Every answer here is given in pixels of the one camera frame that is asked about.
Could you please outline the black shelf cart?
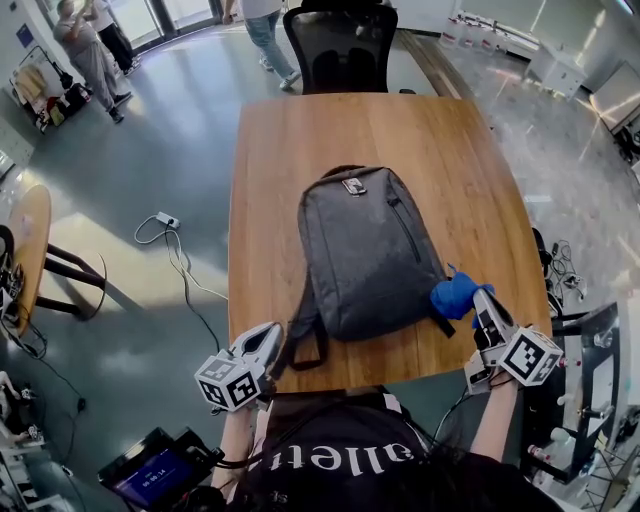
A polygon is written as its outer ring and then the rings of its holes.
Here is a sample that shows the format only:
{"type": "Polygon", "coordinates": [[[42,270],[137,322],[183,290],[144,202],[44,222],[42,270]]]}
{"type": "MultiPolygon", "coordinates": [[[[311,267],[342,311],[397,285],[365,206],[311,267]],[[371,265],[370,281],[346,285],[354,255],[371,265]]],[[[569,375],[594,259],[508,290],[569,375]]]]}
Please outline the black shelf cart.
{"type": "Polygon", "coordinates": [[[610,303],[553,319],[552,340],[564,356],[542,386],[524,392],[521,468],[568,484],[595,459],[599,441],[613,440],[629,329],[610,303]]]}

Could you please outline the person's left forearm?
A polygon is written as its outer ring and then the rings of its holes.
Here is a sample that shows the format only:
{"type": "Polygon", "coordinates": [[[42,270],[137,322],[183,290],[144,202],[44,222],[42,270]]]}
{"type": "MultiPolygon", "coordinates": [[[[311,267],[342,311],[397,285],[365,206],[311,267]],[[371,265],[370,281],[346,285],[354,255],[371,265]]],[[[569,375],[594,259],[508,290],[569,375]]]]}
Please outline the person's left forearm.
{"type": "MultiPolygon", "coordinates": [[[[244,407],[226,415],[222,439],[219,447],[224,452],[224,459],[231,462],[245,460],[254,444],[254,426],[257,417],[256,409],[244,407]]],[[[219,489],[222,496],[229,500],[243,471],[240,469],[223,469],[216,467],[213,471],[211,486],[219,489]]]]}

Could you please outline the white low cabinet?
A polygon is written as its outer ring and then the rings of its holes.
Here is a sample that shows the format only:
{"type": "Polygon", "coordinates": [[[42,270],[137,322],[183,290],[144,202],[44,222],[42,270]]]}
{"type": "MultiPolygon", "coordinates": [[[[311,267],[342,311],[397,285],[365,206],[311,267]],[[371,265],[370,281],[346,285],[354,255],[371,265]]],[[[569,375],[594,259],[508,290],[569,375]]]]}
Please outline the white low cabinet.
{"type": "Polygon", "coordinates": [[[584,70],[567,54],[541,44],[525,71],[544,88],[571,99],[582,86],[584,70]]]}

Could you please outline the clothes rack with bags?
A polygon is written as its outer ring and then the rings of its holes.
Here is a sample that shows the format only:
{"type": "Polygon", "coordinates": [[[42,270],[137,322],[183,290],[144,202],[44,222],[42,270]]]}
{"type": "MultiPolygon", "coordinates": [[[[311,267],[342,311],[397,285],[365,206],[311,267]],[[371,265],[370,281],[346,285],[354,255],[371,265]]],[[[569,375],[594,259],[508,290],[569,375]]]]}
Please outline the clothes rack with bags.
{"type": "Polygon", "coordinates": [[[64,71],[36,45],[9,78],[11,95],[44,134],[74,116],[93,96],[93,91],[64,71]]]}

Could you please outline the blue cloth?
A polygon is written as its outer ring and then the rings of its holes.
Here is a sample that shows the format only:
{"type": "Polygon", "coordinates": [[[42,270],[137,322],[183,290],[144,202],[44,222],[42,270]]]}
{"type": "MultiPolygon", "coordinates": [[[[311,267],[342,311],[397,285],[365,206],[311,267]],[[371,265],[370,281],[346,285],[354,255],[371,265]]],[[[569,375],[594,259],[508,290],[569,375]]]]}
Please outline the blue cloth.
{"type": "Polygon", "coordinates": [[[478,284],[468,274],[449,266],[453,274],[438,283],[430,293],[430,300],[436,311],[447,320],[461,320],[475,308],[474,294],[484,289],[492,294],[495,287],[489,283],[478,284]]]}

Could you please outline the grey backpack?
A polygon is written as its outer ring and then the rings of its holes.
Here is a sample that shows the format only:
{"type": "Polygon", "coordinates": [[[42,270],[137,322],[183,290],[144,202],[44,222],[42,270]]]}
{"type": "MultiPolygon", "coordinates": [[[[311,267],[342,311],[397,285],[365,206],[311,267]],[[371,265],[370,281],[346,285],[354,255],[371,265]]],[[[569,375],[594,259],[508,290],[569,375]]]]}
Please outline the grey backpack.
{"type": "Polygon", "coordinates": [[[329,342],[359,342],[432,319],[456,330],[432,303],[447,276],[409,190],[387,167],[344,165],[301,195],[298,229],[304,289],[271,376],[328,359],[329,342]]]}

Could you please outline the white leaning board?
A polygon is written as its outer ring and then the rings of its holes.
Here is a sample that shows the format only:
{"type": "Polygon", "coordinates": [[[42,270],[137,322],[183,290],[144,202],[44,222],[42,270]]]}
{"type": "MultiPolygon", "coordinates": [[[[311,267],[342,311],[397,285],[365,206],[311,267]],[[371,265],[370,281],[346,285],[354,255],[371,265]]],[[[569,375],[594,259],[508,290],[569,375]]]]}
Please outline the white leaning board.
{"type": "Polygon", "coordinates": [[[589,100],[607,129],[618,133],[640,116],[640,75],[624,62],[589,100]]]}

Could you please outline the black tablet with blue screen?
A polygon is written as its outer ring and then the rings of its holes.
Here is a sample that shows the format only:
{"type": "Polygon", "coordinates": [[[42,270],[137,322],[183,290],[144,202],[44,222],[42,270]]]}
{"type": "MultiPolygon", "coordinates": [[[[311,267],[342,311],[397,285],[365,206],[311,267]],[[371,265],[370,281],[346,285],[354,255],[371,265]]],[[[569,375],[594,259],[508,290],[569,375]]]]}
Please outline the black tablet with blue screen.
{"type": "Polygon", "coordinates": [[[224,459],[191,429],[176,439],[158,427],[97,474],[99,483],[119,496],[130,512],[195,512],[223,503],[220,491],[206,486],[224,459]]]}

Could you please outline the person's right forearm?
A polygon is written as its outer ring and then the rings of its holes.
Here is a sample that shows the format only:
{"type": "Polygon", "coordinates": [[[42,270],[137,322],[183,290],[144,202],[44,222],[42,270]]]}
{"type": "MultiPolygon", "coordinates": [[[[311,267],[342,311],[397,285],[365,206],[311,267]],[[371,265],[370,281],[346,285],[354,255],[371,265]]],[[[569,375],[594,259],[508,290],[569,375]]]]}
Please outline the person's right forearm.
{"type": "Polygon", "coordinates": [[[471,445],[471,452],[498,462],[503,459],[516,401],[519,382],[500,372],[491,381],[489,399],[471,445]]]}

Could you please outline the black mesh office chair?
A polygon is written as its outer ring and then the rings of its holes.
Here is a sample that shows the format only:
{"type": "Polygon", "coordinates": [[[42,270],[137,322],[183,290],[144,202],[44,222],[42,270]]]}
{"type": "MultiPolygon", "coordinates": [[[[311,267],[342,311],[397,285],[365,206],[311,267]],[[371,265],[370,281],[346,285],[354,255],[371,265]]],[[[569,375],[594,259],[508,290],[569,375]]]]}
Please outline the black mesh office chair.
{"type": "Polygon", "coordinates": [[[304,95],[386,93],[398,24],[383,0],[302,0],[283,26],[298,60],[304,95]]]}

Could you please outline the round wooden side table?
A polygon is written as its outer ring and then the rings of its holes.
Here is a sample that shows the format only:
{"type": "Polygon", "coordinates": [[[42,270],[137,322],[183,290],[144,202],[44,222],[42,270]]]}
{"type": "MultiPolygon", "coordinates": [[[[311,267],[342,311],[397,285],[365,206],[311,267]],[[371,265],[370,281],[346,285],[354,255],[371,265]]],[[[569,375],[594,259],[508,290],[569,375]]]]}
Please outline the round wooden side table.
{"type": "Polygon", "coordinates": [[[97,257],[91,266],[80,256],[49,242],[51,195],[43,185],[30,188],[12,207],[8,228],[14,237],[14,263],[24,271],[25,281],[17,298],[18,322],[9,332],[20,338],[29,326],[36,308],[70,314],[81,320],[94,317],[106,295],[107,269],[97,257]],[[74,302],[63,302],[40,294],[43,274],[64,278],[70,285],[74,302]]]}

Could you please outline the row of white containers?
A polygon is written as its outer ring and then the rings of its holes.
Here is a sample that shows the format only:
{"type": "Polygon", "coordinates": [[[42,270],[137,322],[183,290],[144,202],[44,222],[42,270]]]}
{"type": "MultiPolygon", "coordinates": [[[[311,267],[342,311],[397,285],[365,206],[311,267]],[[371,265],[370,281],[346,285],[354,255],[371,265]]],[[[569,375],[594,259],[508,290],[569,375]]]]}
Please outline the row of white containers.
{"type": "Polygon", "coordinates": [[[438,43],[445,48],[473,49],[488,55],[510,53],[526,60],[532,59],[540,47],[529,34],[466,11],[447,19],[438,43]]]}

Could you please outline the person's black printed shirt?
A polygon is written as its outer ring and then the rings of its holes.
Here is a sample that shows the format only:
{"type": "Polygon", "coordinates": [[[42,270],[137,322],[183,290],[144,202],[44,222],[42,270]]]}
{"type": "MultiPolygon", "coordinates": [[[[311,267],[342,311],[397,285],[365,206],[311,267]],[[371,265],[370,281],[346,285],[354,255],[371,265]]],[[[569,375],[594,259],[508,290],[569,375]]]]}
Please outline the person's black printed shirt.
{"type": "Polygon", "coordinates": [[[439,445],[388,393],[275,402],[228,512],[563,512],[514,466],[439,445]]]}

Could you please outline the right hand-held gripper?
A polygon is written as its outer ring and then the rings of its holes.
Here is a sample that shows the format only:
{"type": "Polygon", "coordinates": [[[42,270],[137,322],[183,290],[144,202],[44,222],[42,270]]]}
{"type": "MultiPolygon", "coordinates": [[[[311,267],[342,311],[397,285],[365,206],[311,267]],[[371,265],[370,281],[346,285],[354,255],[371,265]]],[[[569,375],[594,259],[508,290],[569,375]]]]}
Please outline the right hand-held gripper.
{"type": "Polygon", "coordinates": [[[473,308],[477,350],[464,366],[468,392],[488,392],[496,370],[506,371],[525,387],[543,384],[563,350],[546,335],[519,326],[489,290],[474,293],[473,308]]]}

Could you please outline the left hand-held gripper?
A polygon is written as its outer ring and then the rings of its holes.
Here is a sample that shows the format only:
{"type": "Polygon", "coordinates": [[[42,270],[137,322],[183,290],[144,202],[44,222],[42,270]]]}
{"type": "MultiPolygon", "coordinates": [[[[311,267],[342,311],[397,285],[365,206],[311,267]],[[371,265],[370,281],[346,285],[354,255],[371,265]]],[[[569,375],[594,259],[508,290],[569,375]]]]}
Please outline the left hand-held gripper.
{"type": "Polygon", "coordinates": [[[210,356],[194,374],[204,399],[228,412],[256,400],[270,387],[267,370],[283,336],[278,322],[266,322],[238,336],[229,350],[210,356]]]}

